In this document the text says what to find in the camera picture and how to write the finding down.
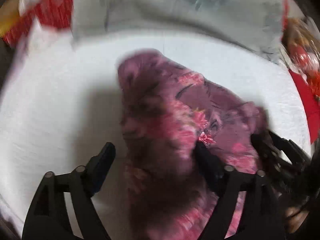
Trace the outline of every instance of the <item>red fabric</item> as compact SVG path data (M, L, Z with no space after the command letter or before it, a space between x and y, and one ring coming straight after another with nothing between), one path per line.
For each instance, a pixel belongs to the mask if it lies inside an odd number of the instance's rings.
M304 110L306 111L310 141L314 141L318 138L318 130L320 128L320 106L312 95L310 87L305 83L302 76L289 70L292 79L297 87L299 95L301 97Z
M8 31L3 40L11 47L15 47L20 37L28 35L35 17L41 25L57 29L70 28L73 0L41 0L28 10L19 22Z

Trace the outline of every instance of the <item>purple cloth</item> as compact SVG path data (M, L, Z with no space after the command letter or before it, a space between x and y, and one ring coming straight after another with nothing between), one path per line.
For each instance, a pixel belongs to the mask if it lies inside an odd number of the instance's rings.
M265 114L158 51L128 58L118 75L133 236L196 240L218 197L198 172L195 142L204 142L238 171L253 174L259 160L250 135L265 128ZM240 192L226 237L236 233L244 198Z

